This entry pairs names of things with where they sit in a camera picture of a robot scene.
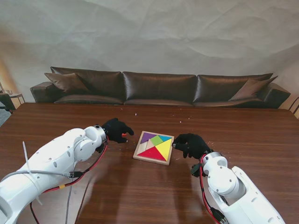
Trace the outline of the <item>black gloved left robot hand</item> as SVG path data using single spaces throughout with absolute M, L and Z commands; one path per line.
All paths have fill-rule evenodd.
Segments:
M 101 126 L 101 128 L 104 129 L 106 136 L 110 141 L 117 143 L 126 143 L 128 141 L 126 137 L 123 137 L 123 134 L 129 134 L 131 136 L 134 135 L 134 131 L 117 118 L 107 121 Z

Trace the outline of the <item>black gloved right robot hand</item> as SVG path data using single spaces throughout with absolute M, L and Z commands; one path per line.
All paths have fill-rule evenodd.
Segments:
M 209 154 L 213 150 L 197 134 L 180 134 L 173 142 L 172 147 L 183 152 L 183 157 L 200 159 L 203 154 Z

